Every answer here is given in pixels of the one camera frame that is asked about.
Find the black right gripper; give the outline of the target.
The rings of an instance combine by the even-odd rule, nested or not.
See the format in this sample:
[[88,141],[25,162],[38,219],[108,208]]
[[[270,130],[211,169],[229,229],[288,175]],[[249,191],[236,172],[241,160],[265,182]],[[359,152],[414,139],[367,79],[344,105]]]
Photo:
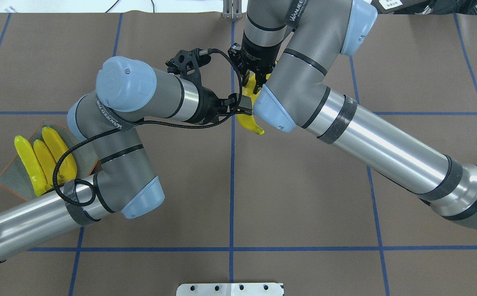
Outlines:
[[272,73],[275,67],[280,46],[281,42],[274,46],[259,46],[247,37],[243,37],[241,44],[234,43],[228,49],[229,57],[240,72],[243,83],[246,83],[250,73],[253,73],[255,81],[253,94],[257,95],[267,82],[268,75]]

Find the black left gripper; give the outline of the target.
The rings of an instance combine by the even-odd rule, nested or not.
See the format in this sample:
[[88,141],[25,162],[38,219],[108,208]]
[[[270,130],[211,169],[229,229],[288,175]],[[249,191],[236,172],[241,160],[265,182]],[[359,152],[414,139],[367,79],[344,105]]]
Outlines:
[[220,117],[231,117],[237,115],[252,116],[251,109],[253,103],[250,97],[232,93],[227,99],[220,99],[212,90],[202,87],[202,100],[200,119],[197,120],[198,125],[216,124],[220,121]]

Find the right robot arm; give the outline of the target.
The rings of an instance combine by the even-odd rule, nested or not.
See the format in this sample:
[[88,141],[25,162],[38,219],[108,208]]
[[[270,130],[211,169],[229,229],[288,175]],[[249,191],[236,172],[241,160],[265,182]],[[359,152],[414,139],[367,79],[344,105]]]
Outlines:
[[477,165],[426,146],[323,82],[338,55],[355,54],[377,15],[363,0],[250,0],[240,59],[260,88],[253,114],[283,132],[307,130],[477,230]]

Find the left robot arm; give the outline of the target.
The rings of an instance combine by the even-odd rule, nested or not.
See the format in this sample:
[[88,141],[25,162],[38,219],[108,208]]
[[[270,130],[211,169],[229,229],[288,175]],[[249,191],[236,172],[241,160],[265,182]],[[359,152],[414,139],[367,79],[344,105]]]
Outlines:
[[75,150],[92,146],[101,170],[63,184],[53,176],[54,189],[0,213],[0,264],[109,214],[133,219],[160,206],[165,195],[137,128],[208,129],[252,108],[241,91],[220,99],[201,84],[199,66],[208,64],[212,53],[193,57],[182,51],[166,63],[167,71],[123,56],[105,61],[95,90],[67,115],[79,143],[58,159],[61,164]]

